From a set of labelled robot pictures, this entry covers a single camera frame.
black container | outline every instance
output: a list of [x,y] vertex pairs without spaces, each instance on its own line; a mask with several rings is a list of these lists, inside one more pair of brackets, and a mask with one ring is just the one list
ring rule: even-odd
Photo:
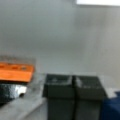
[[75,120],[100,120],[101,101],[80,100],[76,106]]
[[74,99],[72,77],[68,75],[47,75],[44,96],[52,99]]
[[48,100],[48,120],[73,120],[73,100]]
[[77,76],[75,85],[78,99],[103,100],[107,97],[98,77]]

gray surface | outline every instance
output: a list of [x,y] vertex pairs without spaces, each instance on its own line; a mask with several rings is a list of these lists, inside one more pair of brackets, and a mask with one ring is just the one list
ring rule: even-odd
[[120,8],[75,0],[0,0],[0,54],[35,57],[39,72],[97,72],[119,81]]
[[41,120],[46,120],[47,100],[42,98],[44,77],[44,75],[36,74],[28,85],[27,93],[23,98],[15,99],[0,109],[0,120],[23,120],[28,118],[36,120],[36,118],[40,118],[41,112]]
[[47,120],[47,102],[38,107],[31,114],[29,114],[24,120]]

black box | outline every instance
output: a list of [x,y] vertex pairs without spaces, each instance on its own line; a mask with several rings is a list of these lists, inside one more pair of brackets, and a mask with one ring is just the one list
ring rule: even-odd
[[75,120],[100,120],[101,101],[80,100],[76,106]]
[[0,81],[0,104],[8,103],[25,94],[27,83]]
[[48,120],[73,120],[73,100],[48,100]]
[[78,76],[75,79],[76,93],[78,99],[103,100],[106,93],[100,80],[95,76]]
[[74,99],[75,96],[69,75],[47,75],[44,91],[44,96],[52,99]]

white wall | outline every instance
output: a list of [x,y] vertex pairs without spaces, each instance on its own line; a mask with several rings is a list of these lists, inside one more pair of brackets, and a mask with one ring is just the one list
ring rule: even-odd
[[119,51],[119,7],[0,0],[0,54],[35,57],[40,72],[97,72],[120,83]]

orange object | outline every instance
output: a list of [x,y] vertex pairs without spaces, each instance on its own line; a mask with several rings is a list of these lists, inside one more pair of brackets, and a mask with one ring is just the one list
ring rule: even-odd
[[0,80],[30,82],[34,66],[27,64],[0,63]]

